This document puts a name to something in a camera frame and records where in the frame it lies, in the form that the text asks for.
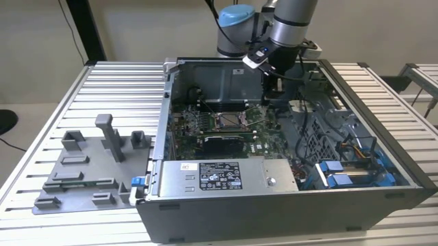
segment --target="metal panel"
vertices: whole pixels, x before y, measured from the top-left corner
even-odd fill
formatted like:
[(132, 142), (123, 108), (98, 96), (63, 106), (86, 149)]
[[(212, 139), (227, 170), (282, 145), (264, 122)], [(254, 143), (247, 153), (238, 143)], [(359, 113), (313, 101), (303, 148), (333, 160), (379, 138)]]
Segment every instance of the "metal panel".
[[(66, 130), (80, 129), (84, 136), (98, 136), (102, 133), (92, 127), (94, 117), (99, 113), (112, 113), (114, 123), (122, 135), (128, 135), (132, 130), (144, 130), (154, 136), (155, 141), (159, 105), (147, 103), (156, 104), (162, 99), (163, 90), (159, 88), (158, 80), (162, 75), (148, 71), (162, 70), (162, 66), (159, 63), (99, 62), (90, 71), (84, 69), (86, 78), (80, 76), (75, 82), (23, 157), (7, 187), (1, 189), (1, 191), (8, 190), (0, 204), (1, 245), (155, 245), (150, 241), (136, 209), (35, 216), (31, 207), (51, 173), (53, 160), (62, 148), (59, 138)], [(345, 74), (347, 83), (366, 105), (374, 111), (379, 110), (377, 118), (389, 128), (422, 170), (438, 182), (438, 134), (431, 126), (415, 114), (411, 107), (403, 104), (397, 93), (386, 87), (370, 69), (361, 68), (357, 64), (334, 64), (334, 67), (341, 74)], [(361, 90), (365, 87), (375, 89), (377, 86), (379, 87), (377, 93)], [(429, 198), (415, 209), (394, 212), (367, 232), (212, 242), (212, 245), (255, 244), (437, 245), (438, 195)]]

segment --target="black pole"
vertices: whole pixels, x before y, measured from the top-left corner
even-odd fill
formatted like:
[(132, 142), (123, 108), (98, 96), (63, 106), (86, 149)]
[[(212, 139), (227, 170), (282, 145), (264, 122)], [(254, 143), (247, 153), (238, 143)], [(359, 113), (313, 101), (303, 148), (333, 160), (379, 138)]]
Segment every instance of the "black pole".
[(88, 60), (107, 60), (88, 0), (66, 0)]

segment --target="white wall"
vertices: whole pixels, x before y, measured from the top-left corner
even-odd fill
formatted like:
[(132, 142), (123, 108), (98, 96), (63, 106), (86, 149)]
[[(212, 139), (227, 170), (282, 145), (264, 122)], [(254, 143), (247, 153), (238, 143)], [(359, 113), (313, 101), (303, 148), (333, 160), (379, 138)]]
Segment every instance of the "white wall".
[(83, 67), (56, 0), (0, 1), (0, 104), (60, 100)]
[[(202, 0), (90, 2), (111, 60), (215, 55)], [(232, 1), (216, 2), (222, 8)], [(406, 62), (438, 63), (437, 8), (437, 0), (321, 0), (307, 37), (331, 61), (397, 74)], [(0, 55), (0, 103), (57, 101), (82, 65), (56, 0), (0, 1)]]

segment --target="blue latch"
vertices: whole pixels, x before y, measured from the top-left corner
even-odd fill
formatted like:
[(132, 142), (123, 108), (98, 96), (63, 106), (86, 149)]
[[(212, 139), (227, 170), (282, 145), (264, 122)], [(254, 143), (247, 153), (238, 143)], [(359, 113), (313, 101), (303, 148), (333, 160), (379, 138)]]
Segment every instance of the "blue latch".
[(146, 177), (134, 177), (131, 180), (132, 187), (143, 187), (146, 184)]
[(353, 181), (346, 174), (334, 174), (329, 176), (327, 183), (330, 188), (342, 188), (353, 185)]
[(323, 172), (343, 172), (343, 167), (338, 160), (325, 160), (319, 166)]

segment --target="cable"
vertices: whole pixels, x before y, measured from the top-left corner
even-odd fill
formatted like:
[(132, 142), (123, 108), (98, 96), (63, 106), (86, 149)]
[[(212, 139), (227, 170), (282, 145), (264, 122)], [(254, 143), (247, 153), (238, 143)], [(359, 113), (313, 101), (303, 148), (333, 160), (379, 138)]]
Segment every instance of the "cable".
[(419, 89), (419, 92), (418, 92), (418, 94), (417, 94), (417, 96), (415, 96), (415, 99), (414, 99), (414, 101), (413, 101), (413, 103), (411, 103), (411, 105), (410, 105), (410, 106), (414, 106), (414, 103), (417, 102), (417, 99), (418, 99), (418, 97), (419, 97), (419, 94), (422, 93), (422, 91), (423, 91), (423, 88), (422, 88), (422, 89)]
[(425, 119), (427, 118), (427, 116), (429, 116), (429, 113), (430, 113), (430, 109), (427, 109), (427, 110), (426, 110), (426, 114), (425, 114), (425, 116), (423, 116), (423, 117), (425, 117)]
[(78, 46), (78, 43), (76, 43), (74, 29), (71, 28), (71, 25), (70, 25), (70, 22), (68, 22), (68, 19), (67, 19), (67, 15), (66, 15), (66, 11), (64, 11), (64, 8), (63, 8), (62, 0), (57, 0), (57, 3), (60, 4), (60, 7), (62, 7), (63, 16), (64, 16), (64, 19), (66, 19), (66, 22), (67, 22), (67, 25), (68, 25), (68, 28), (70, 28), (70, 31), (71, 31), (71, 36), (74, 37), (74, 42), (75, 42), (76, 50), (78, 50), (78, 53), (79, 53), (80, 58), (83, 60), (82, 61), (82, 65), (84, 66), (86, 65), (84, 57), (83, 57), (83, 54), (80, 53), (80, 50), (79, 50), (79, 46)]
[(374, 138), (374, 136), (366, 136), (366, 137), (354, 137), (351, 136), (353, 138)]
[(204, 0), (206, 4), (208, 5), (210, 11), (212, 13), (214, 18), (219, 18), (218, 11), (214, 8), (214, 0)]
[(21, 149), (20, 147), (16, 147), (12, 144), (9, 144), (3, 138), (0, 138), (0, 141), (4, 142), (7, 146), (9, 146), (9, 147), (12, 147), (12, 148), (15, 148), (15, 149), (17, 149), (20, 151), (24, 151), (24, 152), (27, 151), (25, 149)]
[(290, 81), (303, 81), (302, 78), (290, 78), (290, 77), (286, 77), (285, 75), (282, 74), (278, 74), (276, 72), (270, 72), (271, 75), (274, 75), (275, 77), (278, 78), (282, 78), (285, 80), (290, 80)]
[(301, 66), (301, 71), (302, 71), (302, 74), (301, 74), (301, 76), (303, 77), (305, 76), (305, 74), (306, 74), (306, 71), (305, 71), (305, 63), (303, 63), (303, 57), (302, 57), (302, 54), (301, 53), (298, 53), (298, 58), (299, 58), (299, 66)]
[(275, 77), (278, 78), (282, 78), (285, 80), (290, 80), (290, 81), (303, 81), (303, 76), (305, 76), (305, 63), (303, 63), (303, 57), (301, 56), (301, 54), (298, 54), (298, 57), (299, 57), (299, 65), (301, 65), (301, 70), (302, 70), (302, 75), (301, 75), (301, 78), (290, 78), (290, 77), (286, 77), (285, 75), (282, 74), (278, 74), (276, 72), (270, 72), (271, 75), (274, 75)]
[(343, 143), (342, 144), (342, 147), (351, 147), (351, 148), (354, 148), (357, 155), (361, 158), (366, 158), (365, 154), (362, 153), (362, 151), (358, 149), (358, 147), (355, 145), (349, 145), (349, 144)]

